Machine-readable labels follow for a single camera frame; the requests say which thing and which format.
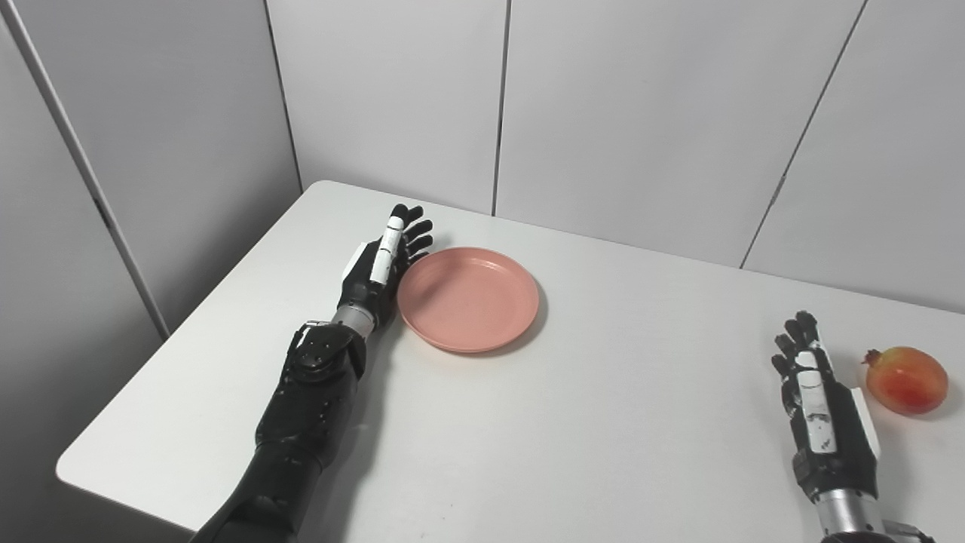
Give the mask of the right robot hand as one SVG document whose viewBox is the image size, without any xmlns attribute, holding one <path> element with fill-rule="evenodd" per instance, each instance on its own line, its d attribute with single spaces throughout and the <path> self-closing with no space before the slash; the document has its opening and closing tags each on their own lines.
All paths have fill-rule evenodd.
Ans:
<svg viewBox="0 0 965 543">
<path fill-rule="evenodd" d="M 878 451 L 864 399 L 835 378 L 813 314 L 799 311 L 783 329 L 771 362 L 792 429 L 797 484 L 811 502 L 834 490 L 879 498 Z"/>
</svg>

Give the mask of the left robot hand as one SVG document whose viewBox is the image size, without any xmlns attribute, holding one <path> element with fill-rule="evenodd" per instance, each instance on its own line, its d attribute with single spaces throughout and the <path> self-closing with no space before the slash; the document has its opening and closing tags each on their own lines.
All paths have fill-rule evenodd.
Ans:
<svg viewBox="0 0 965 543">
<path fill-rule="evenodd" d="M 385 326 L 396 307 L 401 278 L 430 254 L 433 223 L 421 206 L 397 204 L 382 236 L 363 244 L 342 278 L 338 309 L 355 307 L 372 317 L 373 329 Z"/>
</svg>

